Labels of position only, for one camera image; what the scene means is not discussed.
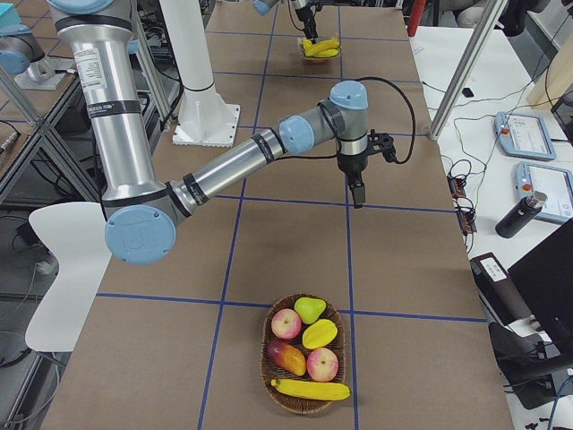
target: red apple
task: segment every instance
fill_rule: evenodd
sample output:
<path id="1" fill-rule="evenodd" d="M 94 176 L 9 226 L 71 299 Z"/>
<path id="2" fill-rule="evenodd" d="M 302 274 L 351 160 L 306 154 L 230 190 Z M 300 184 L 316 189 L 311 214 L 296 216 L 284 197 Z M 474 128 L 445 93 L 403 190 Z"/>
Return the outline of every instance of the red apple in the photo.
<path id="1" fill-rule="evenodd" d="M 272 317 L 270 328 L 279 339 L 291 340 L 303 327 L 301 317 L 293 309 L 281 309 Z"/>
<path id="2" fill-rule="evenodd" d="M 306 370 L 317 383 L 327 383 L 337 375 L 338 358 L 328 348 L 317 348 L 306 359 Z"/>

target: black cylinder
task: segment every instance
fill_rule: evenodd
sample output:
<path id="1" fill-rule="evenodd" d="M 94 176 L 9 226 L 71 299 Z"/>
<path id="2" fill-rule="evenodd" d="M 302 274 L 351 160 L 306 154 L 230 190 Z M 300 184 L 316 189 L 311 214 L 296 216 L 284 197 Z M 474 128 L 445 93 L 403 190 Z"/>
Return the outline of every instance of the black cylinder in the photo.
<path id="1" fill-rule="evenodd" d="M 547 196 L 539 192 L 533 192 L 531 195 L 524 197 L 498 222 L 495 226 L 495 231 L 501 237 L 507 239 L 513 237 L 529 221 L 535 218 L 535 215 L 541 212 L 546 201 Z"/>

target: device screen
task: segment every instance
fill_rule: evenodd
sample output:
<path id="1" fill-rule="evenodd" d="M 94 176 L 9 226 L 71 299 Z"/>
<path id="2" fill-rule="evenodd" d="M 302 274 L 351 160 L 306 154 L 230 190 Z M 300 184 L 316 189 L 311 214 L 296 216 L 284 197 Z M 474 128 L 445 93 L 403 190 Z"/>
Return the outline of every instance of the device screen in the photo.
<path id="1" fill-rule="evenodd" d="M 559 170 L 529 167 L 531 186 L 536 191 L 547 194 L 543 212 L 565 218 L 573 216 L 573 193 L 568 176 Z"/>
<path id="2" fill-rule="evenodd" d="M 508 125 L 516 149 L 542 154 L 549 153 L 539 119 L 512 115 L 509 116 Z"/>

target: wicker basket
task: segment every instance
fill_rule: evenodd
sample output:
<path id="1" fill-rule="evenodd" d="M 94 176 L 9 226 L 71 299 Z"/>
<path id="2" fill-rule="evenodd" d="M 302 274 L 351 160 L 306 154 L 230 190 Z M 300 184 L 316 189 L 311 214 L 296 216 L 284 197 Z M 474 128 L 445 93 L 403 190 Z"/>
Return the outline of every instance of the wicker basket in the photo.
<path id="1" fill-rule="evenodd" d="M 311 381 L 311 377 L 308 374 L 303 376 L 295 376 L 291 374 L 287 370 L 283 370 L 280 367 L 276 366 L 272 360 L 267 358 L 266 349 L 267 344 L 270 340 L 275 339 L 276 336 L 273 334 L 270 323 L 272 321 L 272 317 L 274 314 L 281 309 L 290 308 L 293 309 L 295 306 L 295 302 L 300 297 L 312 297 L 312 298 L 322 298 L 317 297 L 312 294 L 295 294 L 292 296 L 284 297 L 277 301 L 275 305 L 270 308 L 267 317 L 265 318 L 264 327 L 262 330 L 262 346 L 261 346 L 261 377 L 262 381 L 265 384 L 265 388 L 269 393 L 269 396 L 276 401 L 282 408 L 292 412 L 294 414 L 313 414 L 316 412 L 321 412 L 330 406 L 333 402 L 332 401 L 325 401 L 325 400 L 308 400 L 308 399 L 299 399 L 297 397 L 286 396 L 275 390 L 270 385 L 270 380 L 276 378 L 288 378 L 288 379 L 298 379 L 301 381 Z M 342 318 L 338 313 L 337 309 L 331 305 L 328 301 L 326 309 L 321 314 L 321 318 L 327 318 L 334 322 L 338 328 L 337 337 L 327 346 L 327 348 L 331 349 L 332 352 L 336 354 L 338 357 L 338 372 L 335 378 L 332 380 L 334 383 L 344 383 L 345 381 L 345 373 L 346 373 L 346 360 L 345 360 L 345 351 L 344 351 L 344 325 L 342 323 Z M 303 324 L 303 329 L 301 330 L 301 334 L 299 334 L 293 340 L 290 340 L 289 343 L 301 351 L 305 357 L 308 357 L 309 354 L 312 352 L 310 349 L 307 349 L 303 346 L 303 331 L 308 327 L 306 324 Z"/>

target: metal pole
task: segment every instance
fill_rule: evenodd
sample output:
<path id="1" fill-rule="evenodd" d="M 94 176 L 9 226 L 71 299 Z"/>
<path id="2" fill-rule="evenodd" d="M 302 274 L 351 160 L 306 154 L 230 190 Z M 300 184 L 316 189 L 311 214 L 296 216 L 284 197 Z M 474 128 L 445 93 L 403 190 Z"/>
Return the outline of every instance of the metal pole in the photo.
<path id="1" fill-rule="evenodd" d="M 13 77 L 0 65 L 0 90 L 16 105 L 30 124 L 39 125 L 41 114 L 21 91 Z"/>
<path id="2" fill-rule="evenodd" d="M 459 93 L 466 84 L 469 74 L 474 69 L 475 62 L 482 52 L 487 39 L 492 34 L 492 30 L 507 2 L 508 0 L 490 0 L 485 6 L 482 19 L 477 23 L 477 27 L 472 33 L 472 38 L 467 42 L 466 50 L 459 61 L 458 68 L 454 72 L 444 98 L 438 107 L 436 116 L 433 118 L 430 129 L 431 139 L 437 140 L 440 136 L 441 130 L 444 128 L 446 121 L 448 121 L 449 114 L 451 114 L 456 100 L 458 100 Z"/>
<path id="3" fill-rule="evenodd" d="M 135 15 L 135 33 L 140 41 L 140 47 L 137 50 L 137 59 L 140 62 L 141 69 L 143 70 L 143 75 L 147 84 L 150 86 L 151 94 L 155 99 L 155 105 L 158 108 L 159 116 L 162 120 L 168 120 L 167 115 L 169 114 L 170 106 L 167 101 L 167 95 L 161 84 L 159 78 L 159 73 L 155 70 L 155 65 L 153 64 L 153 59 L 151 58 L 150 48 L 147 44 L 147 39 L 145 37 L 145 31 L 141 26 L 141 20 L 139 15 Z"/>

